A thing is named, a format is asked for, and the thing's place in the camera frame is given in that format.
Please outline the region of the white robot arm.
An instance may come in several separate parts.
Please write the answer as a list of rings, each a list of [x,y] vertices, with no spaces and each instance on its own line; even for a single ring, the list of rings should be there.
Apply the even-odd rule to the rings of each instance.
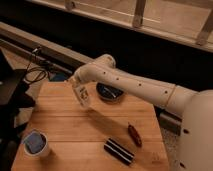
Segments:
[[[84,84],[99,82],[181,118],[177,171],[213,171],[213,90],[194,91],[129,74],[117,69],[115,59],[109,54],[80,66],[69,82],[83,106],[88,103]]]

